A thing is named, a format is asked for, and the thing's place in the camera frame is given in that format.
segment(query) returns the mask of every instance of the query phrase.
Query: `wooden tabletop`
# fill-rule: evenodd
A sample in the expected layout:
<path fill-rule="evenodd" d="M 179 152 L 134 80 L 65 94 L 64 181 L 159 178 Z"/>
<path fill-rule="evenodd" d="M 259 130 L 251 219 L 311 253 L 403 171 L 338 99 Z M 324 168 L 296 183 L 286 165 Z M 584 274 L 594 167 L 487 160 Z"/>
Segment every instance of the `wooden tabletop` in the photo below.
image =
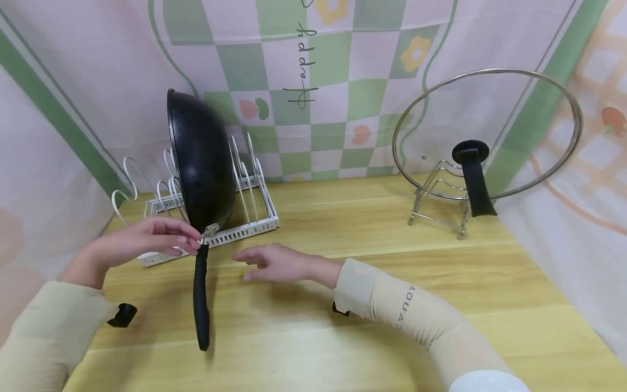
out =
<path fill-rule="evenodd" d="M 210 351 L 196 342 L 194 260 L 109 272 L 105 293 L 139 312 L 128 329 L 102 327 L 65 391 L 440 391 L 424 349 L 392 327 L 331 312 L 314 283 L 242 281 L 240 248 L 280 242 L 331 258 L 355 257 L 453 304 L 532 391 L 624 391 L 627 371 L 549 282 L 498 218 L 471 220 L 463 241 L 446 227 L 407 220 L 401 177 L 270 185 L 275 231 L 210 250 Z M 454 216 L 458 205 L 431 200 Z M 127 220 L 143 203 L 127 203 Z M 120 228 L 115 218 L 109 230 Z"/>

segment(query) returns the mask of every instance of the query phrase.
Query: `arm sleeve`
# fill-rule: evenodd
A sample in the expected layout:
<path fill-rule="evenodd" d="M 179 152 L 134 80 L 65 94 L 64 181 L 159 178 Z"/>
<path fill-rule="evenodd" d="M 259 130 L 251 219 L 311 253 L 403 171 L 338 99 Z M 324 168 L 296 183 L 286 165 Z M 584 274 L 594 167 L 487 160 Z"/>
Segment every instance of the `arm sleeve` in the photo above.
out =
<path fill-rule="evenodd" d="M 48 282 L 0 349 L 0 390 L 59 392 L 117 307 L 100 290 Z"/>
<path fill-rule="evenodd" d="M 392 325 L 422 344 L 451 392 L 528 392 L 453 306 L 411 283 L 348 259 L 334 289 L 334 301 L 339 312 Z"/>

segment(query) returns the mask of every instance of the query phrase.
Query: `white pan rack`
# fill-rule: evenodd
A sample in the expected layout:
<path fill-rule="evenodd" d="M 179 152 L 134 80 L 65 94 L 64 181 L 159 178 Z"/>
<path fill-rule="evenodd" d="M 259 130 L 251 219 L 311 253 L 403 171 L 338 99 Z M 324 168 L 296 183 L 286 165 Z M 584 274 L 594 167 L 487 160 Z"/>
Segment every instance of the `white pan rack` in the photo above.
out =
<path fill-rule="evenodd" d="M 201 240 L 201 243 L 209 245 L 210 248 L 216 247 L 218 245 L 223 245 L 225 243 L 242 240 L 246 237 L 265 233 L 279 227 L 280 222 L 277 211 L 274 207 L 274 204 L 272 203 L 270 192 L 268 191 L 268 188 L 266 186 L 261 164 L 259 163 L 259 160 L 255 157 L 253 143 L 250 139 L 249 133 L 246 133 L 246 141 L 248 144 L 248 150 L 250 152 L 252 173 L 248 172 L 246 165 L 244 165 L 244 162 L 241 161 L 235 138 L 233 136 L 229 138 L 229 147 L 231 149 L 231 158 L 233 161 L 233 172 L 236 176 L 236 197 L 239 198 L 241 201 L 241 203 L 239 204 L 236 203 L 236 206 L 234 206 L 234 208 L 237 208 L 238 205 L 241 206 L 241 208 L 243 209 L 245 222 L 242 225 L 234 228 L 218 231 L 217 233 L 213 233 L 210 235 L 205 235 L 205 237 L 203 237 L 203 239 Z M 144 217 L 150 215 L 158 215 L 159 213 L 163 212 L 171 216 L 170 211 L 177 209 L 182 218 L 187 221 L 187 215 L 185 212 L 185 205 L 183 203 L 179 179 L 176 176 L 176 167 L 172 158 L 172 152 L 168 149 L 164 151 L 164 161 L 166 163 L 167 170 L 169 171 L 170 178 L 167 181 L 159 181 L 156 184 L 156 187 L 153 188 L 148 182 L 146 176 L 141 172 L 141 170 L 139 170 L 135 162 L 129 157 L 124 158 L 124 172 L 126 173 L 127 177 L 130 180 L 131 186 L 133 187 L 133 196 L 129 197 L 123 191 L 118 189 L 111 194 L 111 203 L 113 205 L 115 214 L 125 224 L 128 224 L 128 222 L 119 211 L 116 197 L 118 195 L 121 195 L 128 202 L 135 202 L 137 201 L 139 195 L 137 191 L 137 185 L 135 184 L 133 177 L 129 173 L 129 164 L 132 164 L 135 167 L 137 173 L 144 179 L 146 184 L 150 186 L 154 195 L 154 198 L 145 202 Z M 253 191 L 255 188 L 259 189 L 264 204 L 263 206 L 257 205 L 259 201 L 255 199 L 255 194 Z M 153 265 L 181 258 L 188 254 L 182 249 L 179 250 L 182 252 L 182 255 L 178 257 L 166 255 L 164 253 L 149 252 L 144 253 L 137 259 L 145 267 L 151 267 Z"/>

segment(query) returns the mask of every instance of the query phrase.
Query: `green checkered pattern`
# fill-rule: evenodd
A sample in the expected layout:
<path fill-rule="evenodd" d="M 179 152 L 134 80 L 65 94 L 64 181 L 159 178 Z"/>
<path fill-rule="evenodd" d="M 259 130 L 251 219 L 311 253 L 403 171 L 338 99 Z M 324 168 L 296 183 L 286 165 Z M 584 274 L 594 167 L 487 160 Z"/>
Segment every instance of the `green checkered pattern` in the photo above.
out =
<path fill-rule="evenodd" d="M 250 133 L 267 180 L 391 174 L 440 25 L 414 27 L 405 0 L 310 1 L 163 0 L 156 14 L 181 75 L 241 153 Z"/>

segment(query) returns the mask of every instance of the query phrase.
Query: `frying pan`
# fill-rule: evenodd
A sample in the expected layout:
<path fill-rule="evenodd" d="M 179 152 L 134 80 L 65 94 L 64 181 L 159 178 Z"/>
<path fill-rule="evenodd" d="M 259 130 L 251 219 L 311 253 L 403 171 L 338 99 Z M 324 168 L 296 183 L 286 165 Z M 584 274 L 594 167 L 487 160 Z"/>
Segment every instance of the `frying pan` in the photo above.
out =
<path fill-rule="evenodd" d="M 205 238 L 231 216 L 236 196 L 228 136 L 219 116 L 202 100 L 173 89 L 167 92 L 172 157 L 189 224 L 203 234 L 194 271 L 194 320 L 200 350 L 209 347 L 205 278 L 209 247 Z"/>

